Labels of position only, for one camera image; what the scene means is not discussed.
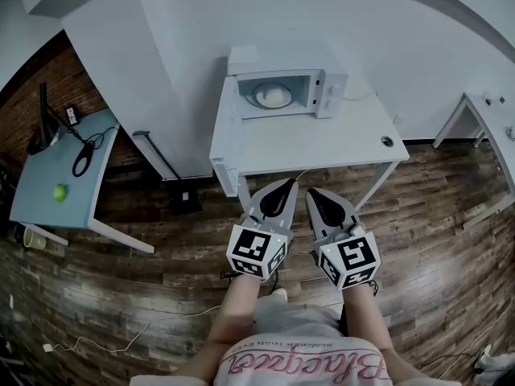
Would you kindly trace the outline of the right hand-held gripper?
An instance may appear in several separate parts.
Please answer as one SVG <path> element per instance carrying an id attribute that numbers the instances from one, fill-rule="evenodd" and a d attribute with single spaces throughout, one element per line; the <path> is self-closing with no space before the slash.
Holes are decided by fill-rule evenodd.
<path id="1" fill-rule="evenodd" d="M 321 188 L 307 190 L 305 200 L 317 266 L 338 290 L 371 281 L 381 257 L 374 234 L 365 230 L 354 206 Z"/>

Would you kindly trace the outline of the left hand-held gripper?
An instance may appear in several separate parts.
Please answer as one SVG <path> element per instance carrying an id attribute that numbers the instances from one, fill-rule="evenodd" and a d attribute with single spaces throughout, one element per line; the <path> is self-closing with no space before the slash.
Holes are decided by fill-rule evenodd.
<path id="1" fill-rule="evenodd" d="M 233 271 L 267 281 L 288 252 L 299 183 L 281 179 L 257 191 L 233 226 L 226 257 Z"/>

